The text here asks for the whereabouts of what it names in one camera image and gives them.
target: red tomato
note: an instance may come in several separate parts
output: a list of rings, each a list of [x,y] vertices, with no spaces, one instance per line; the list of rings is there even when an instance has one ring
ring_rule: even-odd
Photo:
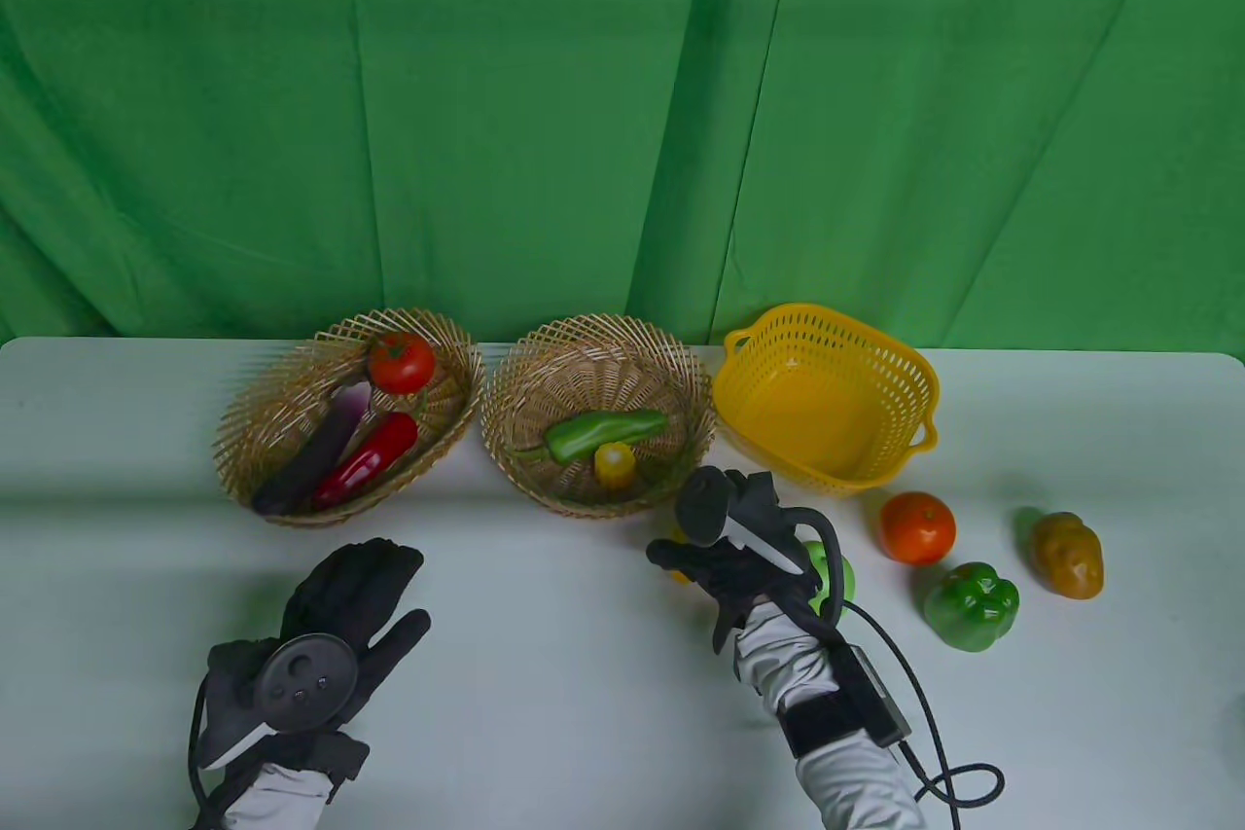
[[[903,564],[937,564],[955,545],[955,515],[929,493],[899,493],[881,506],[881,544]]]
[[[427,386],[437,367],[432,346],[418,335],[381,335],[367,352],[367,376],[380,391],[413,394]]]

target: yellow plastic basket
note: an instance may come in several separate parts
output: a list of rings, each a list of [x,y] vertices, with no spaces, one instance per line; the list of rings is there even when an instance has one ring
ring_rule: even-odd
[[[745,452],[835,497],[883,487],[937,447],[937,397],[911,346],[818,305],[781,305],[730,332],[713,381],[718,419]]]

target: green bell pepper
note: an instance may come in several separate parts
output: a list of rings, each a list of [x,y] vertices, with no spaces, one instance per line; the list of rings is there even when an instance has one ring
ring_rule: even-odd
[[[961,652],[985,652],[1011,631],[1018,611],[1016,585],[981,561],[961,564],[925,597],[925,621]]]

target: red pepper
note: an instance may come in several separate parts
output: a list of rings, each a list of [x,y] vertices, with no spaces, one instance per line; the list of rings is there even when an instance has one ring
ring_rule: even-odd
[[[315,509],[329,509],[346,501],[365,484],[390,469],[420,438],[420,427],[405,412],[391,412],[380,428],[351,453],[341,467],[311,497]]]

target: hand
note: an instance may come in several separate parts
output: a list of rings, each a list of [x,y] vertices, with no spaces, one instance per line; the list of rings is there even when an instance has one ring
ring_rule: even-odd
[[[393,615],[422,564],[423,555],[417,550],[381,538],[342,546],[294,590],[285,606],[280,638],[213,646],[208,652],[208,676],[195,702],[190,738],[190,786],[200,809],[197,830],[222,826],[225,811],[253,785],[265,763],[295,772],[321,772],[332,781],[334,793],[342,781],[359,774],[367,747],[337,728],[355,718],[431,627],[428,613],[413,609],[376,645],[369,645]],[[254,709],[254,679],[276,648],[311,633],[336,636],[355,652],[359,676],[354,693],[325,724],[300,733],[265,735],[256,742],[254,734],[248,735],[260,722]],[[204,702],[208,727],[199,737]],[[208,796],[198,780],[198,768],[215,762],[228,763],[225,778]]]
[[[679,571],[717,601],[715,653],[722,651],[727,633],[743,626],[752,607],[764,600],[773,600],[804,631],[828,635],[823,630],[829,627],[822,623],[808,604],[820,587],[822,577],[807,553],[803,559],[797,559],[804,571],[801,575],[774,567],[759,555],[726,540],[697,546],[659,538],[645,554],[652,564],[665,571]]]
[[[432,626],[423,609],[413,609],[369,648],[397,609],[411,577],[423,566],[413,546],[374,538],[364,545],[340,546],[321,561],[285,604],[281,638],[325,631],[354,650],[359,658],[355,693],[334,718],[349,723],[397,663]]]

